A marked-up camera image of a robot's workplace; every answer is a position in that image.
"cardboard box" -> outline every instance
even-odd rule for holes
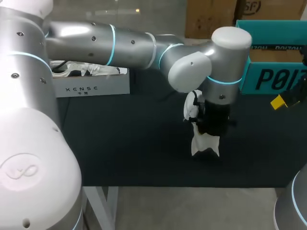
[[[129,70],[117,75],[54,78],[53,85],[56,97],[129,94]]]
[[[306,21],[238,21],[252,35],[252,47],[242,76],[243,94],[279,94],[292,88],[307,73],[299,47],[307,45]]]
[[[307,0],[238,0],[236,18],[242,20],[300,20]]]
[[[209,39],[219,27],[233,25],[236,0],[188,0],[186,38]]]

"white cloth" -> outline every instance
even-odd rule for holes
[[[202,92],[200,90],[195,90],[197,97],[199,97]],[[189,120],[190,117],[196,117],[198,114],[198,107],[193,105],[194,102],[194,93],[190,92],[187,95],[186,101],[184,103],[183,116],[186,120]],[[207,133],[200,134],[198,132],[197,125],[192,123],[194,130],[194,137],[191,143],[191,153],[194,156],[198,151],[205,151],[208,148],[211,148],[218,156],[219,153],[219,144],[220,137],[219,136],[211,136]]]

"gray floor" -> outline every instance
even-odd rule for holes
[[[186,0],[55,0],[53,19],[111,23],[183,37],[185,12]],[[275,190],[269,188],[121,187],[116,228],[273,230],[275,200]],[[86,215],[90,230],[100,230],[90,206]]]
[[[116,230],[274,230],[271,188],[121,187]],[[90,230],[101,230],[88,205]]]

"glowing blue ring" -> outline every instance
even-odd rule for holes
[[[28,56],[28,57],[32,57],[32,58],[35,58],[41,62],[43,62],[47,67],[48,69],[50,70],[50,72],[52,73],[52,70],[50,68],[50,66],[43,60],[41,59],[40,57],[36,56],[36,55],[33,55],[33,54],[29,54],[29,53],[25,53],[25,52],[19,52],[19,51],[12,51],[12,52],[9,52],[8,53],[8,56],[11,56],[11,55],[23,55],[23,56]]]
[[[215,80],[215,79],[213,79],[213,78],[211,78],[211,77],[207,77],[209,80],[211,80],[211,81],[213,81],[213,82],[215,82],[215,83],[218,83],[218,84],[221,84],[221,85],[234,85],[234,84],[237,84],[237,83],[239,83],[241,80],[242,80],[242,78],[241,79],[239,79],[239,80],[237,80],[237,81],[233,81],[233,82],[224,82],[224,81],[219,81],[219,80]]]
[[[304,217],[302,216],[301,212],[298,210],[298,207],[297,207],[297,204],[296,204],[296,201],[295,201],[295,198],[294,198],[294,181],[296,179],[296,176],[295,178],[293,179],[293,182],[292,182],[292,188],[291,188],[291,194],[292,194],[292,201],[293,201],[293,204],[294,204],[294,207],[296,209],[296,212],[298,214],[298,216],[301,218],[301,220],[303,221],[303,223],[305,224],[305,226],[307,226],[307,222],[306,220],[304,219]]]
[[[161,63],[161,59],[163,57],[163,55],[170,49],[170,48],[173,48],[173,47],[177,47],[177,46],[183,46],[184,44],[182,43],[178,43],[178,44],[172,44],[170,45],[168,48],[166,48],[166,50],[162,53],[162,55],[160,56],[160,59],[159,59],[159,69],[160,69],[160,63]]]
[[[107,62],[106,66],[110,65],[112,59],[113,59],[113,56],[114,56],[114,50],[115,50],[115,27],[113,25],[111,25],[111,28],[112,28],[112,34],[113,34],[113,46],[112,46],[112,51],[111,51],[111,55],[110,55],[110,59],[109,61]]]
[[[82,215],[82,208],[81,208],[80,216],[79,216],[79,218],[78,218],[78,220],[77,220],[77,223],[75,224],[75,227],[73,227],[72,230],[75,230],[75,229],[76,229],[76,227],[77,227],[77,225],[78,225],[78,223],[79,223],[79,221],[80,221],[80,219],[81,219],[81,215]]]

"robotic arm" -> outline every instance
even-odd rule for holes
[[[0,230],[82,228],[81,172],[59,128],[49,58],[159,69],[179,92],[204,82],[216,114],[235,100],[251,45],[234,27],[185,46],[173,35],[50,22],[52,7],[52,0],[0,0]]]

